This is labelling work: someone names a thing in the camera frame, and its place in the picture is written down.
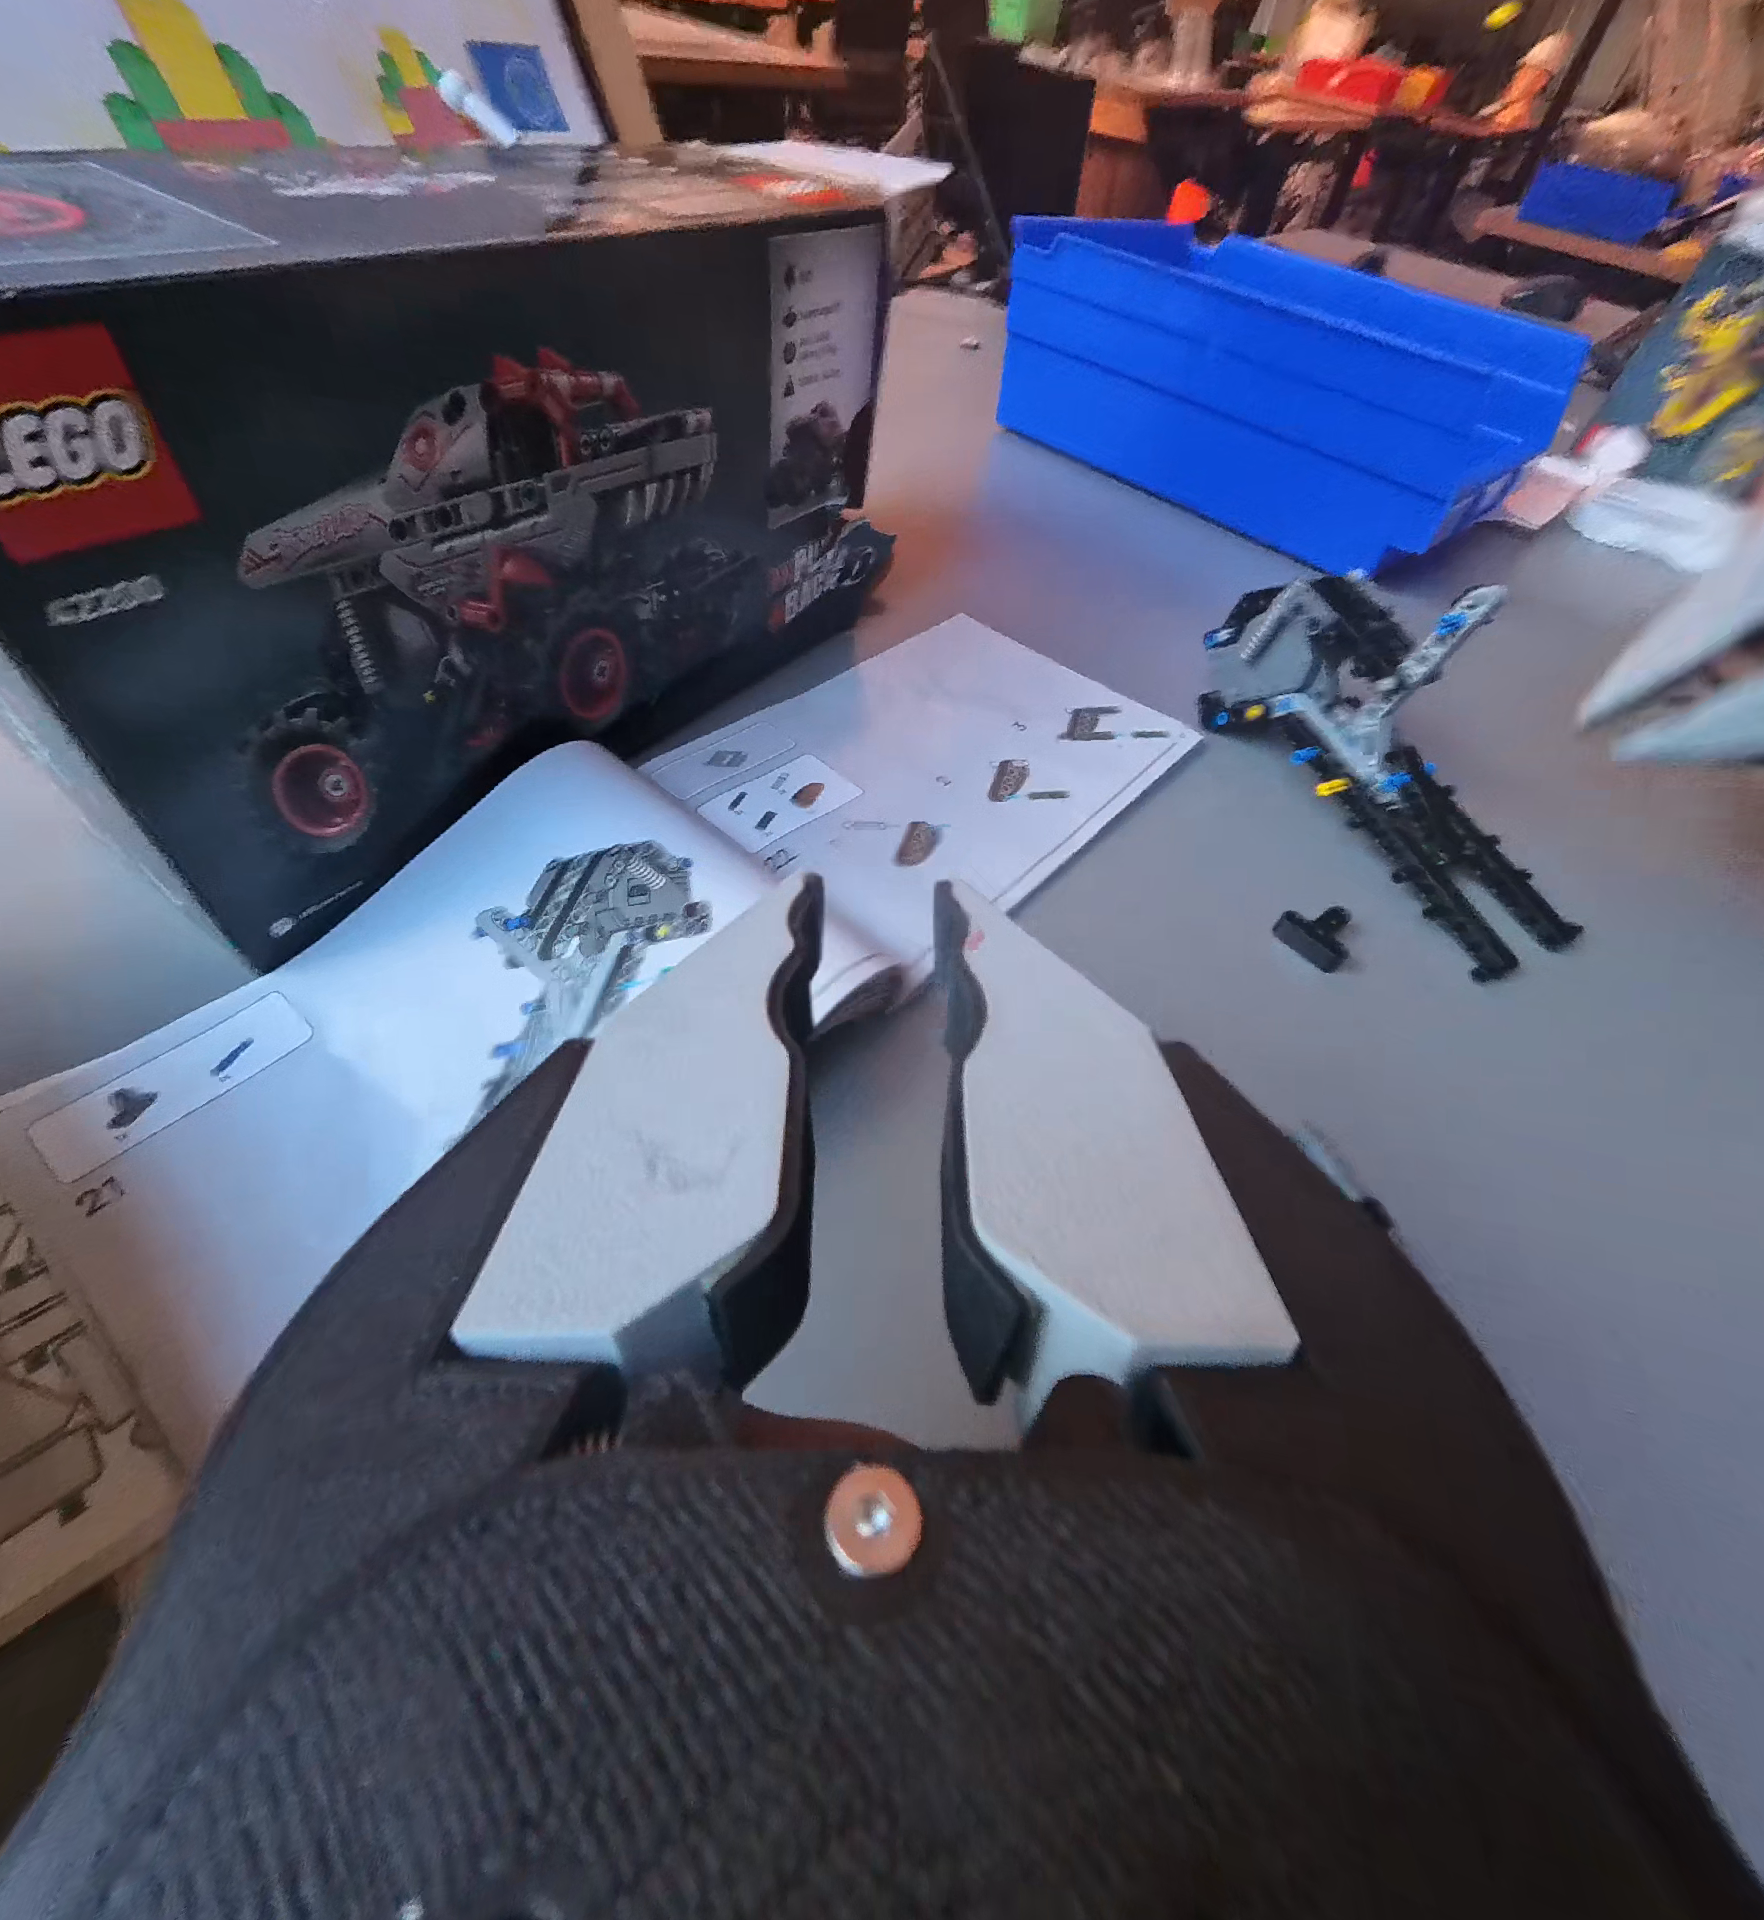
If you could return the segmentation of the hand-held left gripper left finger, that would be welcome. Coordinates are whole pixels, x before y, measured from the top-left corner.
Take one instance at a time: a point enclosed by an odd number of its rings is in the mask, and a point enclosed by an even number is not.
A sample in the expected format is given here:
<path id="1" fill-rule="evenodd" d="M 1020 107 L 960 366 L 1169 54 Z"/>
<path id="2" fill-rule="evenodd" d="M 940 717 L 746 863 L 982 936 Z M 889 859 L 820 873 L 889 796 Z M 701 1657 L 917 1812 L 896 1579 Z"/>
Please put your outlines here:
<path id="1" fill-rule="evenodd" d="M 450 1327 L 464 1356 L 746 1384 L 810 1296 L 820 876 L 793 876 L 583 1052 Z"/>

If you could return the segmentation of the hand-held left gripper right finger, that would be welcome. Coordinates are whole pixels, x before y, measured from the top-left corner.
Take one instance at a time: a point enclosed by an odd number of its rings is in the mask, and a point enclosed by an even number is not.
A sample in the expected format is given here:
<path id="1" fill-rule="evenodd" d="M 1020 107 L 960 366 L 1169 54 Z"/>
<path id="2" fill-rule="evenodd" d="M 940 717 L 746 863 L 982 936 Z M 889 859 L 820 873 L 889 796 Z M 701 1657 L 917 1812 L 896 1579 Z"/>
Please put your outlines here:
<path id="1" fill-rule="evenodd" d="M 1273 1367 L 1302 1334 L 1143 1019 L 967 883 L 935 889 L 947 993 L 940 1284 L 982 1404 L 1067 1380 Z"/>

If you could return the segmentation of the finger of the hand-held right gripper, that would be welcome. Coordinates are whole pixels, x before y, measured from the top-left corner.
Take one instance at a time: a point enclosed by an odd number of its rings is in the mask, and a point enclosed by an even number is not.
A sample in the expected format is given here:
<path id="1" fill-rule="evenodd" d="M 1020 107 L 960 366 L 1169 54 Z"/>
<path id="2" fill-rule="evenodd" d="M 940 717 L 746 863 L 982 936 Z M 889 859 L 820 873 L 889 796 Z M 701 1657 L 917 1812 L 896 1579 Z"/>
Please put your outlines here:
<path id="1" fill-rule="evenodd" d="M 1764 656 L 1735 649 L 1639 709 L 1616 733 L 1614 759 L 1764 766 Z"/>
<path id="2" fill-rule="evenodd" d="M 1731 559 L 1655 610 L 1583 693 L 1581 730 L 1621 730 L 1655 697 L 1709 663 L 1754 649 L 1764 656 L 1764 510 Z"/>

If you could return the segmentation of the black and grey lego chassis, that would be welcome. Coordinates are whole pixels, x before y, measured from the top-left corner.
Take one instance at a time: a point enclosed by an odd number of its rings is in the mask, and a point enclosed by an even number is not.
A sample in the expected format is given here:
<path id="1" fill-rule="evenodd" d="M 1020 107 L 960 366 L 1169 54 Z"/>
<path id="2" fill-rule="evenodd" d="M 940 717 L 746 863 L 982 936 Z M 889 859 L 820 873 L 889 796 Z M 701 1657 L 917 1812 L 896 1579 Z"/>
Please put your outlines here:
<path id="1" fill-rule="evenodd" d="M 1516 973 L 1519 953 L 1471 889 L 1546 952 L 1568 952 L 1583 933 L 1398 730 L 1401 709 L 1441 680 L 1505 606 L 1508 589 L 1478 583 L 1415 633 L 1362 570 L 1253 589 L 1203 633 L 1213 682 L 1198 697 L 1210 737 L 1288 743 L 1316 796 L 1376 844 L 1392 886 L 1455 943 L 1482 986 Z"/>

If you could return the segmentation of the black lego set box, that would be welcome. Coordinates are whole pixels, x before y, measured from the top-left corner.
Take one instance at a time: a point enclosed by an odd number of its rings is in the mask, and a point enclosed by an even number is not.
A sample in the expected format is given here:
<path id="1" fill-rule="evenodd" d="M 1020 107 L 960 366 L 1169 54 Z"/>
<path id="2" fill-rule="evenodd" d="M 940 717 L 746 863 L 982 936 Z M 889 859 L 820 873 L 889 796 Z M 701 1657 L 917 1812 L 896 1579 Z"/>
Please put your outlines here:
<path id="1" fill-rule="evenodd" d="M 0 656 L 257 966 L 847 629 L 889 214 L 754 153 L 0 156 Z"/>

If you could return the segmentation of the white paper sheets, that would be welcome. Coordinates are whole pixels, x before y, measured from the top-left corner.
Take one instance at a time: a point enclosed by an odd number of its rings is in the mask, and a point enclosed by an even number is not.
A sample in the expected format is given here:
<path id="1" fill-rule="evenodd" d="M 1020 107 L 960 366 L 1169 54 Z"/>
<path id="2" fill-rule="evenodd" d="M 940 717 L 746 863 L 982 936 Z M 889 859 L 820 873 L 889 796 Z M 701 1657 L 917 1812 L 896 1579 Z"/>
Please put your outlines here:
<path id="1" fill-rule="evenodd" d="M 1542 454 L 1505 490 L 1493 520 L 1525 533 L 1565 522 L 1581 540 L 1706 574 L 1734 556 L 1754 516 L 1718 490 L 1648 477 L 1651 439 L 1602 426 L 1581 450 Z"/>

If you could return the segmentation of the dark box with yellow print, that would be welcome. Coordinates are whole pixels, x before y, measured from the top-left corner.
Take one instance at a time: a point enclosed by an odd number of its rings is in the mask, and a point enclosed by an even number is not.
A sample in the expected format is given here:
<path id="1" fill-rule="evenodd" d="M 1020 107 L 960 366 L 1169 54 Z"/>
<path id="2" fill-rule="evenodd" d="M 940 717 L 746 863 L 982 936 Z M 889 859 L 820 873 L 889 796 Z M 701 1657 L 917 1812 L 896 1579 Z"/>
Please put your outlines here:
<path id="1" fill-rule="evenodd" d="M 1764 482 L 1764 250 L 1718 236 L 1626 356 L 1579 454 L 1641 436 L 1635 477 L 1749 499 Z"/>

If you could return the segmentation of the blue storage crate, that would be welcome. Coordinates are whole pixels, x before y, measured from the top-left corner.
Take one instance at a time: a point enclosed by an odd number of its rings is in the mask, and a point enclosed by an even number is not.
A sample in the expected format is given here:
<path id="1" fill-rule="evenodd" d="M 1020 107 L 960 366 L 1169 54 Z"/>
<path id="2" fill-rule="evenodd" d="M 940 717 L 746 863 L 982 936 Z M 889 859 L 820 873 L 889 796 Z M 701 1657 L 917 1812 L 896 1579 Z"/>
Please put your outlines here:
<path id="1" fill-rule="evenodd" d="M 1678 202 L 1672 179 L 1576 160 L 1543 160 L 1519 200 L 1526 226 L 1614 246 L 1641 246 Z"/>

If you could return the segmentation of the white instruction booklet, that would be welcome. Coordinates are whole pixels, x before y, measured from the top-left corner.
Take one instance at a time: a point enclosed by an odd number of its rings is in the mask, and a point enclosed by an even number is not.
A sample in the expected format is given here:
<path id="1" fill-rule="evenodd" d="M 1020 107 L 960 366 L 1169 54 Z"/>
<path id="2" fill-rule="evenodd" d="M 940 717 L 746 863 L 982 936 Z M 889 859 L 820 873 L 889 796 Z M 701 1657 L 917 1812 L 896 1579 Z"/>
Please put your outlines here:
<path id="1" fill-rule="evenodd" d="M 0 1194 L 183 1462 L 327 1269 L 559 1044 L 789 870 L 817 1024 L 935 969 L 935 883 L 1012 909 L 1196 729 L 950 617 L 644 766 L 534 753 L 311 949 L 0 1107 Z"/>

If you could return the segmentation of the blue plastic bin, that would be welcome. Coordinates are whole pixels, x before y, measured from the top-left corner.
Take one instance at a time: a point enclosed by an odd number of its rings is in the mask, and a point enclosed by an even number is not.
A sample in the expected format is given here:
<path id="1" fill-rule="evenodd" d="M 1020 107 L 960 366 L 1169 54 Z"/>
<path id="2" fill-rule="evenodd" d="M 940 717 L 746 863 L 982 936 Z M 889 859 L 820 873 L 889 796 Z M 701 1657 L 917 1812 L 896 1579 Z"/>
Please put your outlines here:
<path id="1" fill-rule="evenodd" d="M 1589 340 L 1505 306 L 1159 220 L 1012 222 L 997 426 L 1318 570 L 1486 520 Z"/>

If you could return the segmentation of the white box with brick picture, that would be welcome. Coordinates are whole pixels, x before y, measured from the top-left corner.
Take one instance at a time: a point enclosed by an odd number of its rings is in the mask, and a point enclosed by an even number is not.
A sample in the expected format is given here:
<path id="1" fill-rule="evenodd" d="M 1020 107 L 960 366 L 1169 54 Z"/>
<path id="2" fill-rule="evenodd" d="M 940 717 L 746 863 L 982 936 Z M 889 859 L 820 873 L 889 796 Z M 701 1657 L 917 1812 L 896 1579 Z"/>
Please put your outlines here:
<path id="1" fill-rule="evenodd" d="M 0 2 L 0 153 L 450 150 L 454 74 L 523 136 L 613 136 L 564 2 Z"/>

